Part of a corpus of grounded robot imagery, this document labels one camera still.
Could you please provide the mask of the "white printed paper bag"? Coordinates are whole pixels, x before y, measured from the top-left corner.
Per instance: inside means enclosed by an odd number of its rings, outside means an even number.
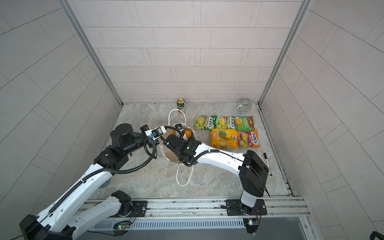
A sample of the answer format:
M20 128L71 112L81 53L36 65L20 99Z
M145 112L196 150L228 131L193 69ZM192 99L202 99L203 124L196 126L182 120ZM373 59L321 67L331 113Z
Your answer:
M173 112L179 112L183 117L184 121L171 125L171 114ZM172 109L168 114L168 124L166 125L166 132L162 135L164 140L161 140L161 153L170 162L178 164L176 173L176 182L180 187L185 187L190 183L194 167L191 165L185 150L187 149L187 143L191 140L196 140L195 130L187 125L187 117L184 111L179 109ZM190 176L186 184L181 184L178 179L179 167L185 165L192 167Z

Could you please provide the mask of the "narrow green snack packet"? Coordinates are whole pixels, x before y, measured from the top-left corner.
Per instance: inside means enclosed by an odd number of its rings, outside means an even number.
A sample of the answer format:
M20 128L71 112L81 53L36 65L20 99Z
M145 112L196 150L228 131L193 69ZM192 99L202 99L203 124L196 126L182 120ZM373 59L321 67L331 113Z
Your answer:
M195 130L208 130L216 128L216 121L218 116L196 116L194 127Z

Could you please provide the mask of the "yellow corn snack bag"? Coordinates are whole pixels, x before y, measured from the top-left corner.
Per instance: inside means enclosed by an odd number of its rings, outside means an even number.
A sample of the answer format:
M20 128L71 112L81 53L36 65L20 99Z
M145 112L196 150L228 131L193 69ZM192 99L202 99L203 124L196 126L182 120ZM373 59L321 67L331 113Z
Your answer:
M211 131L211 144L216 149L238 148L238 132L233 129L213 129Z

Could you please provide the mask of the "pink red snack bag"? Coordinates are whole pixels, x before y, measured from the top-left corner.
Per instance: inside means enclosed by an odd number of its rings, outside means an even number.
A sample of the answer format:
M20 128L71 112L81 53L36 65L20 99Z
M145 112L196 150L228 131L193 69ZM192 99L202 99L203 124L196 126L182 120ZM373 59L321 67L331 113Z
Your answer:
M238 145L240 148L259 148L258 131L239 131Z

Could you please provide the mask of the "green chip snack bag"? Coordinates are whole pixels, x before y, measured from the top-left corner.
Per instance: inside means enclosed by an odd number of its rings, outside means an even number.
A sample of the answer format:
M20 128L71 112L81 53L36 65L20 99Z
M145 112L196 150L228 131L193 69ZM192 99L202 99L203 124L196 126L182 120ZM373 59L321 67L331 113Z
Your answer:
M254 121L252 116L236 116L235 125L237 131L254 131Z

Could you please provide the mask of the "green colourful snack bag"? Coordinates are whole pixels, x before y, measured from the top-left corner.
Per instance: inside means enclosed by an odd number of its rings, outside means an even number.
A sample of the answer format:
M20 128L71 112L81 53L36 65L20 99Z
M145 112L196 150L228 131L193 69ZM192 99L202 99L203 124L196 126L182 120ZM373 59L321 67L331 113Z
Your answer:
M235 118L231 116L217 116L215 120L215 128L235 130Z

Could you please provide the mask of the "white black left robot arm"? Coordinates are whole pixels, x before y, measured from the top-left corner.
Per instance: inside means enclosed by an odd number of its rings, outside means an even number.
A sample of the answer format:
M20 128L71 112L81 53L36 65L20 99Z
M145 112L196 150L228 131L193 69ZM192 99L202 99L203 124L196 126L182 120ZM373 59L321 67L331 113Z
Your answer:
M85 201L114 175L134 173L157 156L157 140L166 132L165 127L149 129L144 125L139 133L132 125L118 125L111 133L112 144L101 152L80 179L52 205L38 215L27 215L20 222L22 238L25 240L75 240L99 222L113 216L133 217L137 215L132 198L123 191L116 191L106 200L92 208L76 214ZM122 170L129 156L141 148L148 154L141 165Z

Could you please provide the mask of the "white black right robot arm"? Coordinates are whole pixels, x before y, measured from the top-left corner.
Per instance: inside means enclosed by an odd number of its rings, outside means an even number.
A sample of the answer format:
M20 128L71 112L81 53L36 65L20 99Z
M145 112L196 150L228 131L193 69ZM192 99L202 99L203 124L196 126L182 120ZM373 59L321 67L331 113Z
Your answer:
M257 200L268 192L266 183L269 166L254 151L248 150L245 154L231 153L215 149L195 139L187 139L185 132L175 127L163 126L162 128L164 132L176 131L176 135L170 134L161 139L181 164L187 167L207 164L239 177L243 188L240 203L242 208L255 208Z

